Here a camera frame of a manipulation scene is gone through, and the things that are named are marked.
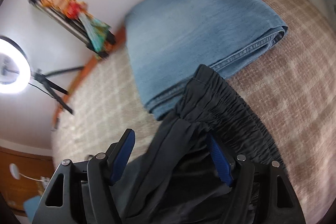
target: beige checkered blanket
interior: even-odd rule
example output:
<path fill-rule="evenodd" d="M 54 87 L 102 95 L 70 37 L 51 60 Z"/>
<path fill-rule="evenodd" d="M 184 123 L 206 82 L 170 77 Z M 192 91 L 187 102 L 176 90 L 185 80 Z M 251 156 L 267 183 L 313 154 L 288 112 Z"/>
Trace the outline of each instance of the beige checkered blanket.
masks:
<path fill-rule="evenodd" d="M 305 0 L 263 1 L 288 35 L 228 82 L 273 136 L 307 224 L 315 224 L 336 197 L 336 35 Z M 56 163 L 105 151 L 126 128 L 136 132 L 137 157 L 159 125 L 142 108 L 125 47 L 94 69 L 70 105 L 75 116 L 63 112 L 53 134 Z"/>

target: glowing white ring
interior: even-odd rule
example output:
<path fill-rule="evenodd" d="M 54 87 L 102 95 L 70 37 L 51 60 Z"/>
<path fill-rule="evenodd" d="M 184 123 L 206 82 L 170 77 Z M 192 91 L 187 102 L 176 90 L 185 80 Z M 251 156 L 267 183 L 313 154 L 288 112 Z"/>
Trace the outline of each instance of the glowing white ring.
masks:
<path fill-rule="evenodd" d="M 0 53 L 10 57 L 19 69 L 16 81 L 10 84 L 0 84 L 0 93 L 18 93 L 25 89 L 30 80 L 31 71 L 27 59 L 12 44 L 0 38 Z"/>

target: white lamp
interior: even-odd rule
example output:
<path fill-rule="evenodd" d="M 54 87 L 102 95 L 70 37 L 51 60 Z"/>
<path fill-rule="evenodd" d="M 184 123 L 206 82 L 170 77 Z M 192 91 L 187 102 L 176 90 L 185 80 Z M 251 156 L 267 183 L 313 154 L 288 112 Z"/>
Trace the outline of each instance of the white lamp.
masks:
<path fill-rule="evenodd" d="M 25 176 L 25 175 L 23 175 L 19 172 L 19 168 L 17 167 L 16 164 L 10 164 L 9 165 L 9 170 L 10 170 L 10 173 L 12 174 L 13 178 L 15 178 L 17 180 L 20 179 L 20 175 L 21 175 L 26 179 L 31 179 L 31 180 L 42 182 L 42 185 L 43 185 L 44 189 L 47 188 L 48 183 L 50 181 L 50 178 L 41 177 L 41 179 L 33 179 L 31 177 Z"/>
<path fill-rule="evenodd" d="M 31 71 L 23 50 L 13 40 L 0 36 L 0 54 L 10 57 L 19 70 L 19 75 L 13 83 L 0 83 L 0 93 L 18 93 L 24 90 L 30 80 Z"/>

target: white round object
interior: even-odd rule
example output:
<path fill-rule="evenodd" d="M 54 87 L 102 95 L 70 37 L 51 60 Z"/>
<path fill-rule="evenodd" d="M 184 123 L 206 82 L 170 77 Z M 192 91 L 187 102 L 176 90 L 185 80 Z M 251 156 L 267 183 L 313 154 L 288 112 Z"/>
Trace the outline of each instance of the white round object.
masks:
<path fill-rule="evenodd" d="M 0 93 L 18 93 L 25 89 L 30 80 L 31 71 L 27 59 L 12 44 L 0 38 L 0 53 L 10 57 L 19 69 L 16 81 L 10 84 L 0 84 Z"/>
<path fill-rule="evenodd" d="M 10 173 L 12 174 L 13 178 L 20 179 L 20 172 L 19 168 L 16 166 L 16 164 L 10 164 L 9 165 Z"/>

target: ring light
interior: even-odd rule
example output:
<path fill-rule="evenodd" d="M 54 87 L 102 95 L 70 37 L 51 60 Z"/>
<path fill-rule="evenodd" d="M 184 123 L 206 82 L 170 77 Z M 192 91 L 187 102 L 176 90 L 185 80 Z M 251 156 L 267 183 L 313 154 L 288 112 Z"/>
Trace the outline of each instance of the ring light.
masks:
<path fill-rule="evenodd" d="M 13 40 L 0 36 L 0 54 L 11 58 L 20 72 L 13 83 L 0 83 L 0 93 L 18 93 L 24 90 L 31 77 L 30 66 L 24 52 Z"/>

